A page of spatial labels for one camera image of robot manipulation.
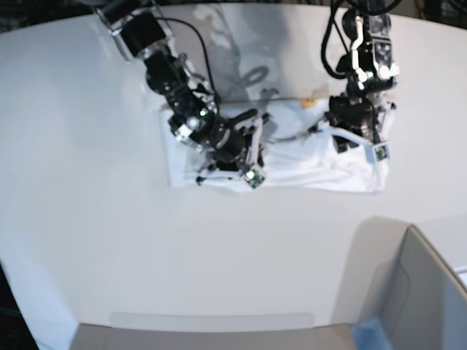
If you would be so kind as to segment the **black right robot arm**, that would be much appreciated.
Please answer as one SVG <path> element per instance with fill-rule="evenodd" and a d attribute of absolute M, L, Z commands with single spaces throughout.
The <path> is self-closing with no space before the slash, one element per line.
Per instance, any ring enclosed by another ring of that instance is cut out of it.
<path fill-rule="evenodd" d="M 274 88 L 223 115 L 212 75 L 200 75 L 184 53 L 172 52 L 169 19 L 154 1 L 105 1 L 95 13 L 127 59 L 146 68 L 147 86 L 165 98 L 169 182 L 249 193 L 259 187 L 298 187 L 363 193 L 369 168 L 359 155 L 339 157 L 331 139 L 341 130 L 324 121 L 324 101 L 306 107 Z"/>

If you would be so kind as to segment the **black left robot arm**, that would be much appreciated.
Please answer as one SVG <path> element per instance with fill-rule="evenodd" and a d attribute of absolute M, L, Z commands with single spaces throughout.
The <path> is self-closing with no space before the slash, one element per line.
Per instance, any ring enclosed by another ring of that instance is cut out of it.
<path fill-rule="evenodd" d="M 270 143 L 326 133 L 338 153 L 362 147 L 367 163 L 378 166 L 390 157 L 380 117 L 395 109 L 383 95 L 396 86 L 400 74 L 390 39 L 390 11 L 399 3 L 348 1 L 348 9 L 337 23 L 341 4 L 331 1 L 329 5 L 320 60 L 330 77 L 346 80 L 346 90 L 329 98 L 328 111 L 314 125 L 286 139 L 270 139 Z"/>

